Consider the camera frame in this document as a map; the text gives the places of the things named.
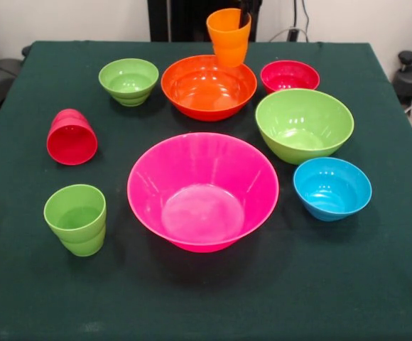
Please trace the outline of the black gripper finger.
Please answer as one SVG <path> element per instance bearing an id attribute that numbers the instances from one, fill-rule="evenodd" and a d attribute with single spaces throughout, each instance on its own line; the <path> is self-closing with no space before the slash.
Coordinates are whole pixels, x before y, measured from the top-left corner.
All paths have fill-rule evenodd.
<path id="1" fill-rule="evenodd" d="M 251 5 L 252 0 L 241 0 L 240 1 L 240 17 L 239 17 L 239 27 L 243 28 L 248 24 L 251 18 Z"/>

